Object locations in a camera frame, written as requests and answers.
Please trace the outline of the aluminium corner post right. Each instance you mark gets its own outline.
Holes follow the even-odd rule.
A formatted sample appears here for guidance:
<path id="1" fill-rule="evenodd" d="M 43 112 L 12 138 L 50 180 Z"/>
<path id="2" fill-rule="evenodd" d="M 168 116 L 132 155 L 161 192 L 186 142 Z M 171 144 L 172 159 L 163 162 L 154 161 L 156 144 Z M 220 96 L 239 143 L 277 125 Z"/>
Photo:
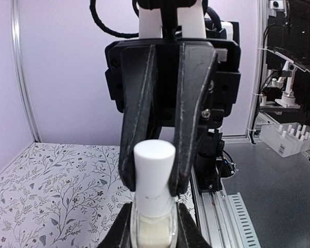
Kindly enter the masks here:
<path id="1" fill-rule="evenodd" d="M 28 124 L 29 131 L 31 133 L 34 142 L 41 143 L 42 139 L 32 108 L 32 103 L 28 92 L 26 74 L 23 64 L 19 1 L 11 0 L 10 9 L 11 9 L 11 36 L 12 36 L 13 60 L 22 107 Z"/>

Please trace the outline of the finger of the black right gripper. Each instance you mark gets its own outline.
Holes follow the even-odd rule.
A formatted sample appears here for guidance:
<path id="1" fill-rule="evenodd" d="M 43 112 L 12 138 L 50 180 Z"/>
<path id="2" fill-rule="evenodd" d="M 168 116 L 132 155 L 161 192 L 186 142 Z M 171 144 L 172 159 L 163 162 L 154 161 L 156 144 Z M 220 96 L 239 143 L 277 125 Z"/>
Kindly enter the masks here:
<path id="1" fill-rule="evenodd" d="M 128 47 L 121 53 L 124 113 L 120 141 L 119 175 L 123 184 L 136 190 L 134 146 L 146 139 L 153 92 L 157 80 L 154 45 Z"/>

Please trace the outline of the second background robot arm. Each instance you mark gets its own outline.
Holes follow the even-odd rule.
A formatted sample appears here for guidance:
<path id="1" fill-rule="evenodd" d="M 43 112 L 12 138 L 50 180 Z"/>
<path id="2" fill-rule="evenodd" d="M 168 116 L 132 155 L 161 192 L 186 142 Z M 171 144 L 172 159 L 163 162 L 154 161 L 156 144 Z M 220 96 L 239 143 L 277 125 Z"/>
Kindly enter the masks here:
<path id="1" fill-rule="evenodd" d="M 282 90 L 280 98 L 274 100 L 274 106 L 284 109 L 298 110 L 301 108 L 296 103 L 293 84 L 295 75 L 298 70 L 310 73 L 310 60 L 307 58 L 297 58 L 290 51 L 279 48 L 265 48 L 264 51 L 269 52 L 284 61 L 280 70 L 273 70 L 264 83 L 261 85 L 258 95 L 260 96 L 260 106 L 269 107 L 270 102 L 267 101 L 266 89 L 278 88 Z"/>

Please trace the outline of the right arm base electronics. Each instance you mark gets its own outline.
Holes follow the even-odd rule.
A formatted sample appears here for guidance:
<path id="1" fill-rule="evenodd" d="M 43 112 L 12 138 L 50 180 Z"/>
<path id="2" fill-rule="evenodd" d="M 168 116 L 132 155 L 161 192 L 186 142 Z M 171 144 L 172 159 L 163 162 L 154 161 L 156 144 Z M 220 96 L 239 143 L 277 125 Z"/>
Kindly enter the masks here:
<path id="1" fill-rule="evenodd" d="M 200 193 L 218 192 L 223 189 L 223 178 L 236 173 L 236 163 L 224 150 L 225 142 L 218 129 L 209 130 L 198 144 L 194 170 Z"/>

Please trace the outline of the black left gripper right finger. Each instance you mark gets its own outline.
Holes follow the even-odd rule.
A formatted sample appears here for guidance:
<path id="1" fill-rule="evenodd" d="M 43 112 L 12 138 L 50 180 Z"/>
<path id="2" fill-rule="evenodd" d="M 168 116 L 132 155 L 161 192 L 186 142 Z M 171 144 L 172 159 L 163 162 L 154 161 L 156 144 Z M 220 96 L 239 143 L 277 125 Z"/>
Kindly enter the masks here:
<path id="1" fill-rule="evenodd" d="M 176 248 L 211 248 L 184 204 L 177 203 L 178 232 Z"/>

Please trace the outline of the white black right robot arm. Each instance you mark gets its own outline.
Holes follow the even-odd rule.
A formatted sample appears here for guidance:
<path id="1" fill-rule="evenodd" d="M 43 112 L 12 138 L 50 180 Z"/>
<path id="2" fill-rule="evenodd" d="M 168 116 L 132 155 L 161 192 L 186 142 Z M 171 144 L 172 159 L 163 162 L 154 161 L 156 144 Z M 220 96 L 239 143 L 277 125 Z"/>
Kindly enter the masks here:
<path id="1" fill-rule="evenodd" d="M 187 190 L 196 159 L 214 160 L 224 143 L 219 128 L 236 103 L 240 26 L 217 15 L 204 20 L 205 38 L 185 38 L 182 26 L 162 38 L 115 41 L 105 49 L 111 99 L 123 114 L 119 176 L 136 190 L 134 147 L 159 138 L 173 127 L 176 149 L 168 187 L 176 196 Z"/>

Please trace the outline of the white tray of vials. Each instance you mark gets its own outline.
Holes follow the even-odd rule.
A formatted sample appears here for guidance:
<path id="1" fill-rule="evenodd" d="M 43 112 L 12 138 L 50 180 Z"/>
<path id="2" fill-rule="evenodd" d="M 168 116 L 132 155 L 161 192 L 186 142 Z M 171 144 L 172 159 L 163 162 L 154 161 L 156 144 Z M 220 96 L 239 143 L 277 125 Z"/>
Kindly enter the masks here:
<path id="1" fill-rule="evenodd" d="M 298 122 L 262 126 L 259 138 L 283 158 L 310 150 L 310 127 Z"/>

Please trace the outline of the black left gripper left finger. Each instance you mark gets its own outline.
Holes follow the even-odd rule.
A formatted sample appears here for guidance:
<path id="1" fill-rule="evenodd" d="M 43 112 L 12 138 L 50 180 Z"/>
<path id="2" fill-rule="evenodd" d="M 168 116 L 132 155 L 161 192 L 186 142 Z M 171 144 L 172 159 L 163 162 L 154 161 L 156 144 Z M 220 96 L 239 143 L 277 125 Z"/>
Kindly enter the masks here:
<path id="1" fill-rule="evenodd" d="M 97 248 L 128 248 L 132 247 L 130 239 L 130 218 L 132 203 L 121 208 L 104 239 Z"/>

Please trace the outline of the clear nail polish bottle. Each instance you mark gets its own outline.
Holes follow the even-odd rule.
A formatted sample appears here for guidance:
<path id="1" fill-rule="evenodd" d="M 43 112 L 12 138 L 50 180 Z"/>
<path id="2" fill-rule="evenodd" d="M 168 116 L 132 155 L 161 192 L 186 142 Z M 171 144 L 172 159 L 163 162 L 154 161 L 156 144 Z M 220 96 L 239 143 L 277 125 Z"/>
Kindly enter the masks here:
<path id="1" fill-rule="evenodd" d="M 147 210 L 163 204 L 142 198 L 135 193 L 130 217 L 130 242 L 132 247 L 175 247 L 178 239 L 177 205 L 168 198 L 161 216 L 148 216 Z"/>

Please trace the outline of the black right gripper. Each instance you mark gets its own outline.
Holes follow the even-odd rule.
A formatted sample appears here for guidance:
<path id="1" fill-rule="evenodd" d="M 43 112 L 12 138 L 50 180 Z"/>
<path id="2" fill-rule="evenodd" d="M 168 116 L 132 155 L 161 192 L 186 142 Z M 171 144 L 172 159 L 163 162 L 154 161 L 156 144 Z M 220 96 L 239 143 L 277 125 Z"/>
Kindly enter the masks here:
<path id="1" fill-rule="evenodd" d="M 127 48 L 141 48 L 152 44 L 156 49 L 159 73 L 159 122 L 163 127 L 173 127 L 175 122 L 176 156 L 169 191 L 171 196 L 178 196 L 187 191 L 196 153 L 201 111 L 210 112 L 210 116 L 203 118 L 201 123 L 211 129 L 219 128 L 223 118 L 230 115 L 232 106 L 236 103 L 241 78 L 241 49 L 236 42 L 224 39 L 141 39 L 113 42 L 105 48 L 108 66 L 105 76 L 111 99 L 116 102 L 121 113 L 125 110 L 125 96 L 120 53 Z M 218 63 L 217 55 L 224 56 L 223 59 L 218 59 Z M 213 87 L 208 91 L 211 79 Z"/>

